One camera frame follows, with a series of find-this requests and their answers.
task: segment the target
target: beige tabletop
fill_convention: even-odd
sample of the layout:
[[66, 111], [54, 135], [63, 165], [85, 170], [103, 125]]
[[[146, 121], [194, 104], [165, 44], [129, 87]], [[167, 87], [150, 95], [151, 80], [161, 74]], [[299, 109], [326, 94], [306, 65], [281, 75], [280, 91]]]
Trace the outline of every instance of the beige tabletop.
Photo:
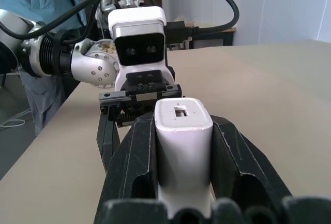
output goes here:
[[[185, 96], [232, 121], [294, 195], [331, 194], [331, 44], [174, 51], [169, 64]], [[92, 223], [105, 177], [99, 92], [81, 83], [0, 181], [0, 223]]]

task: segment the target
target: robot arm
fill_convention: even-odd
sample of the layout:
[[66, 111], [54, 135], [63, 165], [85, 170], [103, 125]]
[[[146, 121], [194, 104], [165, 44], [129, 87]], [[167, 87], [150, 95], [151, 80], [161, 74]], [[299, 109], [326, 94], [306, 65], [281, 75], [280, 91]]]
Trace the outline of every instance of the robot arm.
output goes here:
[[98, 27], [108, 29], [108, 15], [111, 11], [115, 9], [138, 8], [142, 7], [144, 4], [145, 1], [142, 0], [120, 0], [117, 3], [115, 0], [101, 0], [100, 7], [95, 14]]
[[[38, 23], [0, 10], [0, 21], [19, 34], [41, 28]], [[0, 31], [0, 73], [8, 73], [19, 64], [33, 77], [55, 74], [73, 76], [78, 81], [94, 85], [112, 85], [119, 73], [112, 40], [85, 39], [72, 46], [63, 46], [60, 37], [47, 35], [30, 40], [17, 40]]]
[[[2, 13], [1, 21], [20, 29], [21, 33], [42, 27], [7, 11]], [[53, 37], [42, 35], [22, 42], [0, 31], [1, 47], [6, 51], [0, 58], [11, 61], [11, 69], [19, 62], [34, 77], [72, 76], [93, 85], [115, 86], [116, 91], [123, 88], [127, 74], [140, 71], [160, 70], [165, 83], [174, 84], [165, 54], [166, 24], [161, 8], [145, 7], [119, 9], [109, 14], [109, 30], [114, 41], [85, 39], [75, 45], [63, 45], [61, 41], [68, 32], [59, 31]]]

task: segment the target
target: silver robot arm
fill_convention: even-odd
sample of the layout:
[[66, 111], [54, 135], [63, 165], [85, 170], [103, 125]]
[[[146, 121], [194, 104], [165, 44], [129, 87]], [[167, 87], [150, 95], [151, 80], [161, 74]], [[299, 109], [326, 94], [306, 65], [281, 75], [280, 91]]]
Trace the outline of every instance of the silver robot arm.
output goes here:
[[[41, 28], [41, 25], [5, 10], [0, 10], [0, 21], [18, 34]], [[47, 35], [22, 42], [0, 31], [0, 73], [9, 73], [19, 65], [34, 77], [69, 75], [104, 88], [114, 87], [119, 73], [112, 40], [85, 39], [61, 49]]]

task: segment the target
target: white cable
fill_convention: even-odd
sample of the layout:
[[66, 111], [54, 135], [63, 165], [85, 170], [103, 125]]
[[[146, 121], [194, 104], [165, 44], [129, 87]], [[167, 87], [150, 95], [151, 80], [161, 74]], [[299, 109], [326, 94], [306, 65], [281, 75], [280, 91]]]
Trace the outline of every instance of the white cable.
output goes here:
[[[16, 115], [14, 115], [13, 117], [9, 118], [8, 120], [6, 120], [5, 122], [1, 123], [0, 127], [2, 127], [2, 128], [10, 128], [10, 127], [20, 127], [20, 126], [23, 126], [26, 123], [26, 121], [25, 120], [21, 120], [21, 119], [16, 119], [16, 118], [22, 117], [22, 116], [24, 116], [26, 114], [29, 114], [29, 113], [31, 113], [31, 109], [27, 109], [27, 110], [25, 110], [25, 111], [23, 111], [21, 113], [18, 113]], [[10, 122], [21, 122], [21, 123], [18, 123], [16, 125], [6, 125], [6, 124], [8, 124]]]
[[7, 73], [6, 76], [19, 76], [18, 72], [13, 72], [13, 73]]

